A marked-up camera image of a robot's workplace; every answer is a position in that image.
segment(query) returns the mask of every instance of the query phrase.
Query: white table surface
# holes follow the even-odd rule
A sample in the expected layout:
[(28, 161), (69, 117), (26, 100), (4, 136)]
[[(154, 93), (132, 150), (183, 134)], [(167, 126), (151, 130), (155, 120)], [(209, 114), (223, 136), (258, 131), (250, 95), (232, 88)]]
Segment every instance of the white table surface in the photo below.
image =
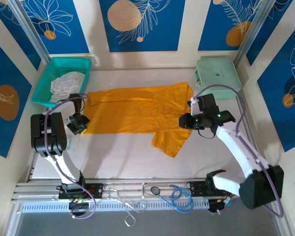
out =
[[(147, 69), (91, 71), (86, 92), (128, 87), (168, 86), (187, 81), (198, 92), (194, 69)], [(239, 120), (236, 99), (217, 100), (220, 110), (228, 110)], [(210, 137), (211, 132), (203, 131)], [(86, 178), (181, 178), (205, 177), (225, 169), (241, 173), (239, 164), (224, 143), (215, 137), (202, 138), (193, 131), (178, 155), (171, 158), (155, 148), (153, 134), (99, 134), (76, 136), (76, 147), (68, 151), (73, 163)], [(38, 157), (32, 179), (59, 178), (52, 165)]]

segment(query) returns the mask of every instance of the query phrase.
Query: mint green container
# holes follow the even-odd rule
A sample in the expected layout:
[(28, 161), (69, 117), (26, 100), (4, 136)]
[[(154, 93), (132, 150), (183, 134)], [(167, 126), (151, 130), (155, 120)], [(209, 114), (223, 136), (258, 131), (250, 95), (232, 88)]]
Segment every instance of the mint green container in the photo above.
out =
[(46, 70), (35, 89), (32, 97), (32, 102), (39, 103), (45, 107), (51, 108), (56, 105), (56, 102), (50, 102), (52, 96), (50, 92), (51, 81), (56, 78), (73, 71), (85, 74), (80, 93), (84, 89), (89, 80), (89, 71), (92, 61), (90, 59), (81, 58), (52, 58), (48, 63)]
[[(195, 80), (199, 91), (215, 84), (228, 85), (236, 91), (241, 90), (241, 83), (234, 63), (229, 58), (200, 59), (195, 72)], [(201, 95), (209, 93), (213, 93), (215, 99), (236, 97), (233, 91), (224, 87), (208, 88)]]

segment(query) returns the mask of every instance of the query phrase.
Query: storage box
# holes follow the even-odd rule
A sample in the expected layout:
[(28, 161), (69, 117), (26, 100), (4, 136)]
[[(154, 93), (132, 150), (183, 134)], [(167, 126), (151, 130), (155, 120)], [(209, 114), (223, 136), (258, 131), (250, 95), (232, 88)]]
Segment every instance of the storage box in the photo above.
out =
[(51, 81), (72, 71), (77, 71), (85, 74), (80, 89), (80, 93), (83, 93), (89, 80), (89, 71), (91, 64), (92, 62), (90, 59), (52, 58), (47, 65), (44, 74), (40, 78), (40, 81), (31, 99), (32, 102), (39, 103), (48, 108), (54, 107), (56, 105), (56, 102), (49, 101), (52, 96), (50, 92)]
[[(240, 91), (241, 83), (237, 75), (234, 63), (229, 58), (201, 59), (195, 72), (196, 85), (199, 91), (204, 88), (222, 84)], [(213, 93), (215, 99), (235, 98), (236, 94), (224, 87), (212, 87), (205, 90), (201, 95)]]

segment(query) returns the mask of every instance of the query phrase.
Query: white cloth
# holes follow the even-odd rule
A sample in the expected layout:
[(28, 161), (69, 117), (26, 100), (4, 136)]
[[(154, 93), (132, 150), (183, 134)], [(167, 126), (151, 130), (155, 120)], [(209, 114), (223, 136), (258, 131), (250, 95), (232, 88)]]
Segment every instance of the white cloth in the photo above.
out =
[(74, 71), (53, 80), (50, 86), (50, 102), (58, 102), (68, 98), (71, 93), (79, 93), (84, 77), (85, 74)]

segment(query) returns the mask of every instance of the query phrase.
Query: gray floor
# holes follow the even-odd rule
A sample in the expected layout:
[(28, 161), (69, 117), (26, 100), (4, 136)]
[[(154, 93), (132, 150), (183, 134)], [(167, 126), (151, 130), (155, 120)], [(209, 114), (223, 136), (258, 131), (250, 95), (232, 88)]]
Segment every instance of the gray floor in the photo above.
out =
[(87, 220), (69, 213), (23, 213), (17, 236), (276, 236), (274, 216), (260, 207), (246, 209), (240, 201), (221, 215), (207, 210), (180, 214), (174, 210), (133, 213), (134, 227), (123, 222), (126, 212), (97, 212)]

